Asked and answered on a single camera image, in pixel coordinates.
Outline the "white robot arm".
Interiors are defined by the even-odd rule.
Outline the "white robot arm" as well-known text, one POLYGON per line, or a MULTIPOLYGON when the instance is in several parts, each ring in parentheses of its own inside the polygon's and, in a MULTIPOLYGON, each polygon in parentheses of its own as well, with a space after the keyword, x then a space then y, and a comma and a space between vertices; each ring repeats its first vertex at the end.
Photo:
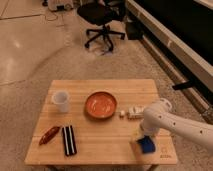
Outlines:
POLYGON ((156 151, 154 141, 160 128, 182 136, 213 154, 213 125, 186 119, 171 113, 172 104, 165 98, 151 103, 143 110, 140 123, 142 137, 137 140, 144 154, 156 151))

